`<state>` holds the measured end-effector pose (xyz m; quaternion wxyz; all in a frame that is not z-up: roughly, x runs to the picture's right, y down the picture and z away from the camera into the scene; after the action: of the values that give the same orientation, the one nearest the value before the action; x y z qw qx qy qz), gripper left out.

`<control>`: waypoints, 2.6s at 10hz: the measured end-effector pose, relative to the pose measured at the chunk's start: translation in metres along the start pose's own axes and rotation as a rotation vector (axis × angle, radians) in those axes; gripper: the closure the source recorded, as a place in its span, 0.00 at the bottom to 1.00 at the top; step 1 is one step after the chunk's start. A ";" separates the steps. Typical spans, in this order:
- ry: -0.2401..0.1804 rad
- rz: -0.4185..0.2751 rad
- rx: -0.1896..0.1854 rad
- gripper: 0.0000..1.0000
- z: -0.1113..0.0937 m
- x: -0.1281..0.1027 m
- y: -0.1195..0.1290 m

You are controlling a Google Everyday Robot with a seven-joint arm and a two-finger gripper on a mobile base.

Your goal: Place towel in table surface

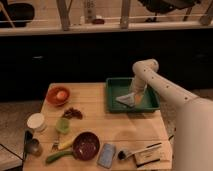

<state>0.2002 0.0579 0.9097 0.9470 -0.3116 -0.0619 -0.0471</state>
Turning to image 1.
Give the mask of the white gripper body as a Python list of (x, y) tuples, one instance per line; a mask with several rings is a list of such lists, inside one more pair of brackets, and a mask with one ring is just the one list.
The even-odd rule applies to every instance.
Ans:
[(130, 85), (130, 91), (134, 93), (134, 100), (136, 102), (142, 101), (146, 88), (147, 88), (147, 84), (144, 81), (138, 78), (132, 79), (132, 82)]

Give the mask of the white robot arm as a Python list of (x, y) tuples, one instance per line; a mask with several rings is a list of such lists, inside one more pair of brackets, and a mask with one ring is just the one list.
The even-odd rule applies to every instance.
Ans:
[(172, 171), (213, 171), (213, 101), (160, 76), (155, 59), (133, 64), (132, 90), (150, 85), (177, 108)]

